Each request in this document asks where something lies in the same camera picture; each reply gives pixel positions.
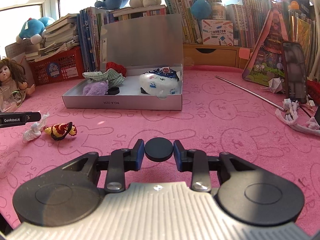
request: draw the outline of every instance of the yellow and red crocheted toy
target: yellow and red crocheted toy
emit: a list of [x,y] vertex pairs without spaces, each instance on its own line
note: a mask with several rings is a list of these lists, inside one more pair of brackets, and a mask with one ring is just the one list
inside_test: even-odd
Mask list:
[[72,122],[45,126],[43,127],[43,130],[45,133],[51,135],[55,141],[63,140],[67,134],[70,134],[71,136],[77,134],[77,129]]

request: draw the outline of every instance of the purple plush toy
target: purple plush toy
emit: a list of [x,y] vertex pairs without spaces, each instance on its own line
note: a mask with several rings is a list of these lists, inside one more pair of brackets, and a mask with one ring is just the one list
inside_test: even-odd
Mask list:
[[83,88],[84,96],[104,96],[108,91],[108,80],[87,84]]

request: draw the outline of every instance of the drawer handle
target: drawer handle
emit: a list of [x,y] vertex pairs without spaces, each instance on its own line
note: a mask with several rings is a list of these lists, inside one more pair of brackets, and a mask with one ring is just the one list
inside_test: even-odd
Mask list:
[[208,53],[212,53],[214,52],[216,49],[196,49],[197,51],[199,51],[200,53],[204,53],[204,54],[208,54]]

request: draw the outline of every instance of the white cardboard box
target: white cardboard box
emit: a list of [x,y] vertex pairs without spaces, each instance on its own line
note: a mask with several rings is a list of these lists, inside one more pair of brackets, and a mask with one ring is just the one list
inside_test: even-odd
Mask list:
[[[89,79],[63,96],[67,108],[182,110],[183,47],[180,15],[157,15],[107,24],[101,27],[101,71],[107,62],[127,69],[127,78],[114,96],[83,96]],[[180,72],[178,91],[165,99],[142,94],[139,76],[169,66]]]
[[233,46],[233,23],[223,20],[202,20],[204,45]]

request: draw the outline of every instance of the box lid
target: box lid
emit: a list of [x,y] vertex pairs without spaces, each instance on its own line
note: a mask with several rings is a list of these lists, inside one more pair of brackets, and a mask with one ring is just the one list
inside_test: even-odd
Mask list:
[[101,27],[101,70],[107,62],[125,67],[183,64],[181,15],[154,15]]

